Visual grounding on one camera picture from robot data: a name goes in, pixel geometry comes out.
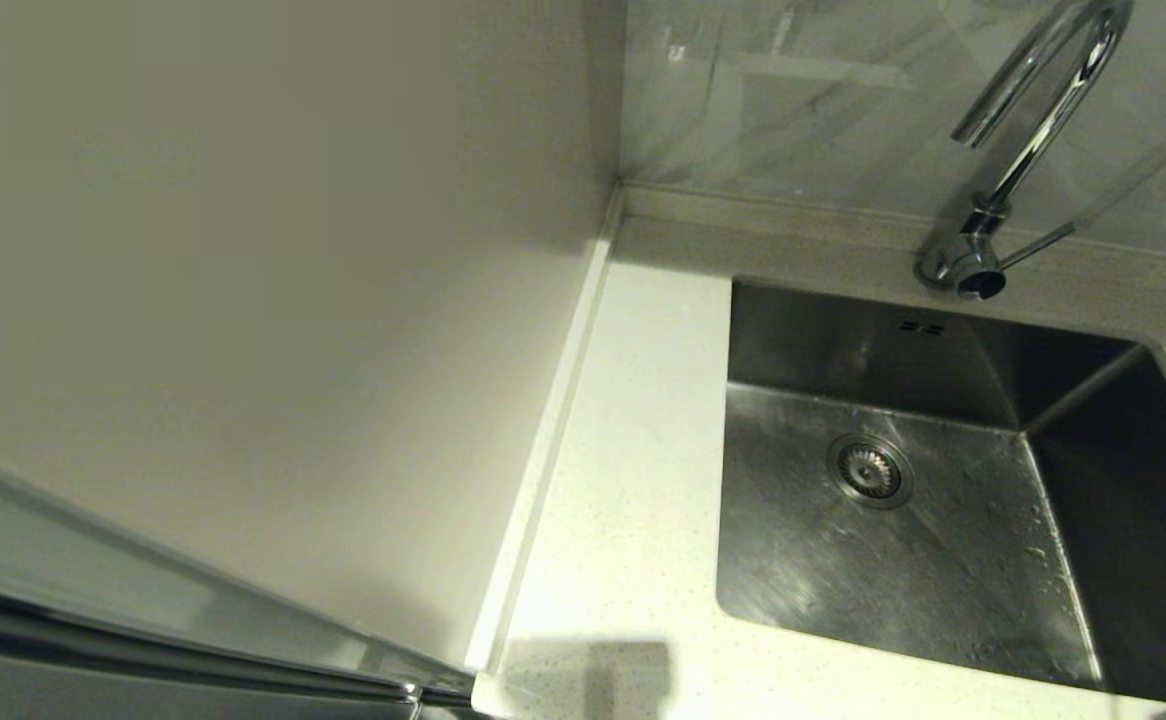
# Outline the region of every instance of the white wall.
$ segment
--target white wall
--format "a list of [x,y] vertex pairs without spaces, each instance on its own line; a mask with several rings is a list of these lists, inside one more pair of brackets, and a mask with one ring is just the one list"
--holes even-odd
[[[1058,86],[1034,88],[984,151],[948,135],[1056,2],[632,0],[624,176],[963,218]],[[1009,226],[1072,219],[1091,240],[1166,252],[1166,1],[1137,1]]]
[[529,5],[0,4],[0,464],[459,660],[618,155]]

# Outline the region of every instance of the backsplash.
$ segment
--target backsplash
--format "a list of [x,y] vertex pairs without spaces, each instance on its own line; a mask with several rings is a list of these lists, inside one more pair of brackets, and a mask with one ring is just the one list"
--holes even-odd
[[[954,219],[1040,118],[1059,55],[983,151],[949,133],[1054,0],[628,0],[630,181]],[[1076,221],[1166,252],[1166,0],[1014,197],[1009,228]]]

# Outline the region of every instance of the stainless steel sink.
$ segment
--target stainless steel sink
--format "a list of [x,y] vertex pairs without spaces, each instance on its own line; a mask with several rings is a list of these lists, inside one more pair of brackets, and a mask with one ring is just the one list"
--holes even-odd
[[735,284],[721,607],[1166,701],[1146,347]]

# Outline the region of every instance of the sink drain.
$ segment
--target sink drain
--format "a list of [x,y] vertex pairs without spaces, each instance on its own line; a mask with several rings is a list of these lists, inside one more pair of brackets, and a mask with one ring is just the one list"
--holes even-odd
[[836,485],[863,505],[899,506],[912,494],[912,468],[899,448],[877,436],[854,434],[827,448]]

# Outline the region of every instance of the chrome faucet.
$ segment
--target chrome faucet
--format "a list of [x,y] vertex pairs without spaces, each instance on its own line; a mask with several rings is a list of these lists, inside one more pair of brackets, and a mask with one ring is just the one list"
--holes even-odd
[[1009,200],[1112,58],[1132,13],[1133,0],[1062,0],[1005,60],[979,99],[953,131],[953,140],[975,149],[982,147],[1023,92],[1040,76],[1041,69],[1079,32],[1090,28],[1086,53],[1077,57],[1076,68],[1000,183],[989,195],[976,193],[971,198],[972,212],[965,218],[961,232],[935,243],[916,264],[916,277],[921,282],[940,291],[955,291],[960,298],[986,300],[1005,287],[1005,270],[1076,232],[1076,225],[1063,224],[1004,260],[996,258],[991,247],[991,238],[1011,214]]

